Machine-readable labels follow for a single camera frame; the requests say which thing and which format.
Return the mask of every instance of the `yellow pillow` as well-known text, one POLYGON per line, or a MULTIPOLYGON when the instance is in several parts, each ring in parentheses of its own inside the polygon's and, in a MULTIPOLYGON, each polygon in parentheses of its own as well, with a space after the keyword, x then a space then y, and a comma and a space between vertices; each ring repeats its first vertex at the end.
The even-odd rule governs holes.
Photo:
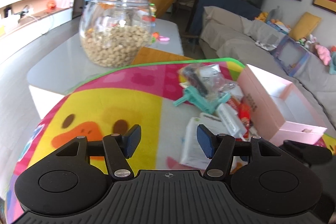
POLYGON ((321 20, 322 18, 305 12, 299 22, 296 23, 295 27, 290 31, 289 36, 295 41, 298 41, 300 38, 307 37, 317 27, 321 20))

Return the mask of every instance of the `glass jar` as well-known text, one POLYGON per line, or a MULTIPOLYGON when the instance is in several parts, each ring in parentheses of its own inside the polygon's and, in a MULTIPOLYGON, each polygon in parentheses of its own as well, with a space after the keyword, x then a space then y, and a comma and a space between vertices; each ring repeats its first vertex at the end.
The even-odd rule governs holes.
POLYGON ((103 67, 124 67, 152 43, 152 10, 148 0, 91 0, 79 33, 88 58, 103 67))

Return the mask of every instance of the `red package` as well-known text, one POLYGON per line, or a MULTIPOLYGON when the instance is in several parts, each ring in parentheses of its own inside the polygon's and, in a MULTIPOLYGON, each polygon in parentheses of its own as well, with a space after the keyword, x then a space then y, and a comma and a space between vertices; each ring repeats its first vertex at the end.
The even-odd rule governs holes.
POLYGON ((247 104, 241 103, 239 105, 238 117, 247 129, 247 132, 244 134, 245 140, 248 140, 249 138, 249 128, 250 128, 250 120, 251 120, 250 109, 251 108, 247 104))
POLYGON ((231 96, 231 98, 226 103, 230 107, 232 107, 237 113, 239 113, 240 102, 234 96, 231 96))

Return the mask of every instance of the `duck cartoon print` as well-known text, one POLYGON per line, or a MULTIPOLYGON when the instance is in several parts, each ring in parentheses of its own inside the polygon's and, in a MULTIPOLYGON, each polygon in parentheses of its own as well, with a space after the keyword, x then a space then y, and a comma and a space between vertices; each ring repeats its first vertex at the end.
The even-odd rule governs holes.
MULTIPOLYGON (((155 169, 161 104, 161 97, 137 90, 103 88, 74 92, 53 117, 29 165, 76 136, 99 141, 111 133, 123 135, 139 124, 142 140, 129 164, 135 173, 138 169, 155 169)), ((92 157, 90 161, 107 173, 103 157, 92 157)))

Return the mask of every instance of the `white table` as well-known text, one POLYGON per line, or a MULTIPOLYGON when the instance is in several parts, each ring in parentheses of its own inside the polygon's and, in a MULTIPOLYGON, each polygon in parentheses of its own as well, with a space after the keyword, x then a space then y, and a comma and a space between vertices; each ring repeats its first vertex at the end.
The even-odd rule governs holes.
MULTIPOLYGON (((183 55, 179 29, 175 23, 157 19, 155 32, 169 37, 168 44, 150 47, 183 55)), ((73 87, 96 75, 110 71, 92 63, 82 49, 77 33, 39 61, 27 74, 29 90, 41 119, 67 95, 73 87)))

